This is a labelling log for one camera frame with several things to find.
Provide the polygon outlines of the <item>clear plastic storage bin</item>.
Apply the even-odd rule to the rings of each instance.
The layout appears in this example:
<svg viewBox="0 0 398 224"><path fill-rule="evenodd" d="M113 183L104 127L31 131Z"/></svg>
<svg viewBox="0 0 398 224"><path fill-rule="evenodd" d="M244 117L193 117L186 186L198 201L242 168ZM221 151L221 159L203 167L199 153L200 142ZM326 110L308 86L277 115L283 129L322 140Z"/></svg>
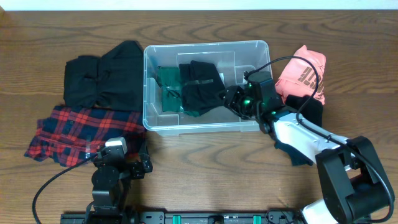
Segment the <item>clear plastic storage bin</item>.
<svg viewBox="0 0 398 224"><path fill-rule="evenodd" d="M263 40L213 42L201 44L150 45L144 50L144 90L142 122L146 130L159 135L258 131L253 120L243 120L220 106L198 116L165 112L158 71L177 68L191 61L212 63L226 87L244 86L244 73L270 62L269 46Z"/></svg>

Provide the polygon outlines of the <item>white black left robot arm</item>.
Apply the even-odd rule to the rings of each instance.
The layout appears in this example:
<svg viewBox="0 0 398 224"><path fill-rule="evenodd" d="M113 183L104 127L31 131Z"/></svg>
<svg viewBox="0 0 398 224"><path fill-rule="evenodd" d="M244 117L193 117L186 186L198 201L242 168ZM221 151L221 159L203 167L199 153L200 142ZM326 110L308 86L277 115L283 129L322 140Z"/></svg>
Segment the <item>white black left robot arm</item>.
<svg viewBox="0 0 398 224"><path fill-rule="evenodd" d="M131 181L143 179L153 171L146 142L139 148L139 159L126 159L127 145L124 138L106 142L98 151L91 182L93 201L87 206L85 223L128 223L131 213L125 211L124 202Z"/></svg>

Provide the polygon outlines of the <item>red navy plaid shirt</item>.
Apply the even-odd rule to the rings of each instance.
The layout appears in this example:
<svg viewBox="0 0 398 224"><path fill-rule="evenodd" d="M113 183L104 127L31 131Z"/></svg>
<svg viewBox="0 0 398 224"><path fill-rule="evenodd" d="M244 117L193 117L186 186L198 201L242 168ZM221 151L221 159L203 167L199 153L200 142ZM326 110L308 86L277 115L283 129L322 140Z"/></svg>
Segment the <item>red navy plaid shirt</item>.
<svg viewBox="0 0 398 224"><path fill-rule="evenodd" d="M137 154L146 129L139 111L55 106L50 116L37 121L37 130L25 156L48 158L71 167L96 153L111 138L124 137L127 154Z"/></svg>

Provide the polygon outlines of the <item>large black garment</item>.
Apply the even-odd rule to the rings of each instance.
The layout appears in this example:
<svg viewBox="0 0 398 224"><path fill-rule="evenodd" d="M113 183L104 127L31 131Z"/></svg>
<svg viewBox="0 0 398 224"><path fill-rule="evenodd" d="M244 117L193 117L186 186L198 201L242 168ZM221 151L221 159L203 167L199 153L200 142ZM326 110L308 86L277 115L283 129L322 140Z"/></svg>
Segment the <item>large black garment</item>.
<svg viewBox="0 0 398 224"><path fill-rule="evenodd" d="M144 54L126 40L103 56L80 55L65 65L63 99L67 106L99 106L142 111Z"/></svg>

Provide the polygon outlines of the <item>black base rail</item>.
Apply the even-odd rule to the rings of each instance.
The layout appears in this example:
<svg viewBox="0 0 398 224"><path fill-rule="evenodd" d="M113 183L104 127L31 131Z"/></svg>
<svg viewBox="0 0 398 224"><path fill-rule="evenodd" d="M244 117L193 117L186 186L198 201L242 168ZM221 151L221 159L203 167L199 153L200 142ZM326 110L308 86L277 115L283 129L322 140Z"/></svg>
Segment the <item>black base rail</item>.
<svg viewBox="0 0 398 224"><path fill-rule="evenodd" d="M65 213L61 224L109 223L109 224L300 224L335 223L328 217L310 217L287 210L270 210L265 213L170 213L162 211L101 215L98 212Z"/></svg>

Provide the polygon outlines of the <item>dark navy garment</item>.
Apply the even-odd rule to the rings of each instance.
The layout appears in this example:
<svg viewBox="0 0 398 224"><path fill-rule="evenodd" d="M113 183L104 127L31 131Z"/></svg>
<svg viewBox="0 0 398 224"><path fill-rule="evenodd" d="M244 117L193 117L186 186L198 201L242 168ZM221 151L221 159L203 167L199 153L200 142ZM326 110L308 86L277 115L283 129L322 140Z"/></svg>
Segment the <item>dark navy garment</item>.
<svg viewBox="0 0 398 224"><path fill-rule="evenodd" d="M295 110L299 110L307 100L309 100L308 104L300 113L311 123L322 127L323 105L320 101L311 98L309 95L289 95L286 98L285 104ZM280 149L289 155L293 166L313 165L313 162L307 161L302 154L288 144L284 144L279 140L276 140L274 146L276 149Z"/></svg>

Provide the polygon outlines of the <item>pink printed garment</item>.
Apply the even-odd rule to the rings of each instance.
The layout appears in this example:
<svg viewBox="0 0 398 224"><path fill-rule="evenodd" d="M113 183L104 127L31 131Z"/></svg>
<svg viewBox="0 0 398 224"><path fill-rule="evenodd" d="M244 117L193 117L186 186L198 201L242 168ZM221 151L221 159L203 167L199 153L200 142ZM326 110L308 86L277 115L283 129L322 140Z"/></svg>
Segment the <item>pink printed garment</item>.
<svg viewBox="0 0 398 224"><path fill-rule="evenodd" d="M311 62L317 69L319 74L319 84L317 93L314 99L320 101L322 105L325 104L323 74L325 71L326 57L312 50L307 49L306 45L299 48L294 56L302 57ZM311 95L315 89L316 75L313 68L303 60L293 58L289 61L284 68L281 76L279 77L275 88L277 93L282 97L285 103L289 95L303 97Z"/></svg>

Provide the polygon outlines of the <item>black garment with tape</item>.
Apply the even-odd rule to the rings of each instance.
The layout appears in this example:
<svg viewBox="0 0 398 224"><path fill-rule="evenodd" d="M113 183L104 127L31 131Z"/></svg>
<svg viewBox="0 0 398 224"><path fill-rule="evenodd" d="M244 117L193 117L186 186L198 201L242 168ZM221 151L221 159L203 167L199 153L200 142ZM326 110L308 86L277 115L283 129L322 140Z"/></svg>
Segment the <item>black garment with tape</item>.
<svg viewBox="0 0 398 224"><path fill-rule="evenodd" d="M223 104L219 94L225 86L214 64L192 60L179 69L184 113L197 117Z"/></svg>

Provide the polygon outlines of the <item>green garment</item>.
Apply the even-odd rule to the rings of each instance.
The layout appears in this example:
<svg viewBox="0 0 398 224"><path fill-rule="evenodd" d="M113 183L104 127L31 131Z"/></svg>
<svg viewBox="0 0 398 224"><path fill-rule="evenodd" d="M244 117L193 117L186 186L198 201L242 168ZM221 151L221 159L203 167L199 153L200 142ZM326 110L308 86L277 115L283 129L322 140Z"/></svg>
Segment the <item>green garment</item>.
<svg viewBox="0 0 398 224"><path fill-rule="evenodd" d="M177 67L157 67L157 83L162 89L162 111L184 113L197 117L197 111L185 111L182 106L182 81Z"/></svg>

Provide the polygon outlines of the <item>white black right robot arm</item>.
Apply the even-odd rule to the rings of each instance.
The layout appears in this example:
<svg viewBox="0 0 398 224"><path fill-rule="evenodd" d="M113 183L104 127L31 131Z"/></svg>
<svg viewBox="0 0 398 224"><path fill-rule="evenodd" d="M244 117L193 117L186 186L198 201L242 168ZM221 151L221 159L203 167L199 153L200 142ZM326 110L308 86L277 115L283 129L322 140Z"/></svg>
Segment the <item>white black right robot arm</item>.
<svg viewBox="0 0 398 224"><path fill-rule="evenodd" d="M294 162L318 169L323 198L302 209L306 223L372 223L370 214L389 209L395 195L371 141L335 135L305 119L300 110L283 104L269 72L246 75L245 87L219 93L224 107L242 119L254 119L275 146Z"/></svg>

